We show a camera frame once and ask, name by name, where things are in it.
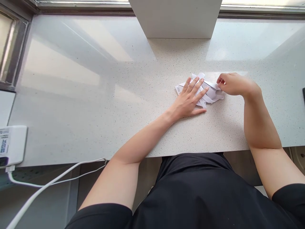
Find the sticker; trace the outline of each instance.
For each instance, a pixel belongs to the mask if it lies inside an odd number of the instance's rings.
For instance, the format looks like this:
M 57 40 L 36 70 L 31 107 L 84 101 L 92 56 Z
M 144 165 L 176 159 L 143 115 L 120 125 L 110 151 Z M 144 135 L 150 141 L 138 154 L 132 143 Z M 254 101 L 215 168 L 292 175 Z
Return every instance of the sticker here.
M 5 156 L 7 154 L 7 149 L 9 147 L 10 141 L 9 136 L 9 128 L 0 129 L 0 156 Z

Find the countertop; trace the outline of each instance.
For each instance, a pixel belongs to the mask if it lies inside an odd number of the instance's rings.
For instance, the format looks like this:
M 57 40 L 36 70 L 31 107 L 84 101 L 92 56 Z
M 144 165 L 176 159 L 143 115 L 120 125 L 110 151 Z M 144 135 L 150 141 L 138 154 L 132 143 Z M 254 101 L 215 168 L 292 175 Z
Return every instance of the countertop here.
M 36 16 L 9 125 L 29 127 L 21 166 L 110 159 L 175 100 L 191 73 L 254 79 L 283 146 L 305 145 L 304 21 L 218 19 L 210 40 L 147 39 L 135 17 Z M 148 155 L 248 149 L 243 99 L 174 124 Z

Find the wrist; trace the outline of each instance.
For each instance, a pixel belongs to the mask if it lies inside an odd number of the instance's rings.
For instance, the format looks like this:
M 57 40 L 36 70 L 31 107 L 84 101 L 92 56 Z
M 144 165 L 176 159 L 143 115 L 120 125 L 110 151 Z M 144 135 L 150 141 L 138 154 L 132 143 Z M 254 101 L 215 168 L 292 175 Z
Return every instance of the wrist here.
M 255 84 L 255 86 L 251 87 L 250 90 L 246 91 L 242 95 L 244 100 L 252 100 L 255 98 L 259 98 L 260 96 L 262 96 L 261 88 L 257 84 Z
M 177 116 L 177 113 L 171 108 L 167 109 L 162 115 L 171 124 L 174 124 L 176 121 L 178 121 L 180 119 Z

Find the black sleeve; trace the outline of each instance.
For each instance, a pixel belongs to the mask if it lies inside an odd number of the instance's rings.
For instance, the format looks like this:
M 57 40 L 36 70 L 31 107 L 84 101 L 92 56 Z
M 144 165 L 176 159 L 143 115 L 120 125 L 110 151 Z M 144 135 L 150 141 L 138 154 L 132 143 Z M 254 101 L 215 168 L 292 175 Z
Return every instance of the black sleeve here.
M 96 204 L 79 210 L 65 229 L 123 229 L 132 219 L 132 211 L 120 204 Z
M 305 225 L 305 184 L 289 184 L 276 191 L 272 200 Z

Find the hand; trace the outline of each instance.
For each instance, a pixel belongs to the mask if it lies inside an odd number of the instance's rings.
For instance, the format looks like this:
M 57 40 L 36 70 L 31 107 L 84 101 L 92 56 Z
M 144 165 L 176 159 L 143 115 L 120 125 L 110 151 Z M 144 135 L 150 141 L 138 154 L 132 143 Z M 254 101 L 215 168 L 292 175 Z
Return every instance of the hand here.
M 209 87 L 206 87 L 201 92 L 199 92 L 198 95 L 196 95 L 196 92 L 202 85 L 204 79 L 202 78 L 199 82 L 198 80 L 199 77 L 196 77 L 190 84 L 191 78 L 189 77 L 185 82 L 182 92 L 175 100 L 173 105 L 168 109 L 168 111 L 173 115 L 174 121 L 177 121 L 183 117 L 194 116 L 207 111 L 204 108 L 194 110 L 196 103 L 205 95 L 209 89 Z
M 237 73 L 221 73 L 217 79 L 217 86 L 229 95 L 241 95 L 243 97 L 261 91 L 253 80 Z

